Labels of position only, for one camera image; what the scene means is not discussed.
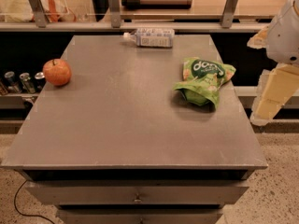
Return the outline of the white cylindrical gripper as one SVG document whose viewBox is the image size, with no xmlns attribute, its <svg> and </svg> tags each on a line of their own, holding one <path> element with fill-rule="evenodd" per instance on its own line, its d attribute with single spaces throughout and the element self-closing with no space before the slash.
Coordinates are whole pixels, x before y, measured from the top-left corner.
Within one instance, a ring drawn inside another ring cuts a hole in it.
<svg viewBox="0 0 299 224">
<path fill-rule="evenodd" d="M 299 89 L 299 0 L 287 0 L 269 28 L 251 37 L 247 46 L 266 48 L 267 57 L 279 63 L 271 71 L 263 70 L 251 107 L 250 122 L 264 126 Z"/>
</svg>

